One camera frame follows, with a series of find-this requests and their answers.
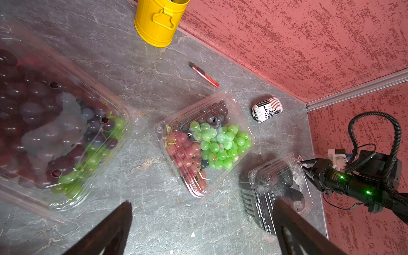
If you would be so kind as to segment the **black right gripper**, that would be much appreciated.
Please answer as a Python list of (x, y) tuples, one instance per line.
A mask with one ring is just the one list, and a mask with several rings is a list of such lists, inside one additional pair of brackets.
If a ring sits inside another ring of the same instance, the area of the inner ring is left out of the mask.
[(333, 168), (329, 159), (316, 158), (301, 161), (306, 178), (321, 192), (337, 192), (353, 196), (350, 183), (352, 176)]

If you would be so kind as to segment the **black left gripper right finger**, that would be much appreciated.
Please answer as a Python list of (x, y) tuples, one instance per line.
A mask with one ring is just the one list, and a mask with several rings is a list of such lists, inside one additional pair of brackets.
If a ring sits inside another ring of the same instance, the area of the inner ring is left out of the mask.
[(345, 254), (282, 199), (274, 203), (273, 221), (283, 255)]

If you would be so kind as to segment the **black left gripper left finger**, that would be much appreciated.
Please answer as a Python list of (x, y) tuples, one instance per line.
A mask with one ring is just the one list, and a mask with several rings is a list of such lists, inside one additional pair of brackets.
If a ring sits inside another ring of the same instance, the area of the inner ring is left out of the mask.
[(65, 252), (66, 255), (122, 255), (132, 224), (132, 205), (125, 201)]

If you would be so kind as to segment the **clear box dark plums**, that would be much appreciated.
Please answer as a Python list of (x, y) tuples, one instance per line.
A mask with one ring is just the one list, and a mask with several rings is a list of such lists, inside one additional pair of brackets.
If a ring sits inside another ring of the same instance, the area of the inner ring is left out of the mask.
[(298, 158), (287, 154), (242, 172), (240, 190), (250, 221), (269, 236), (275, 236), (274, 203), (282, 199), (300, 216), (311, 210), (309, 186)]

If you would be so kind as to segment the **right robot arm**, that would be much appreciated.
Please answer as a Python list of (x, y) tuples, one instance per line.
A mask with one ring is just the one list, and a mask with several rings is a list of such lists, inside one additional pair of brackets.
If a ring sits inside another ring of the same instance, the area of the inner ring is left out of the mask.
[(338, 165), (325, 158), (302, 160), (301, 164), (307, 179), (317, 190), (351, 197), (368, 207), (370, 213), (387, 208), (407, 223), (408, 204), (393, 197), (383, 183), (389, 158), (389, 155), (362, 150), (348, 173), (340, 171)]

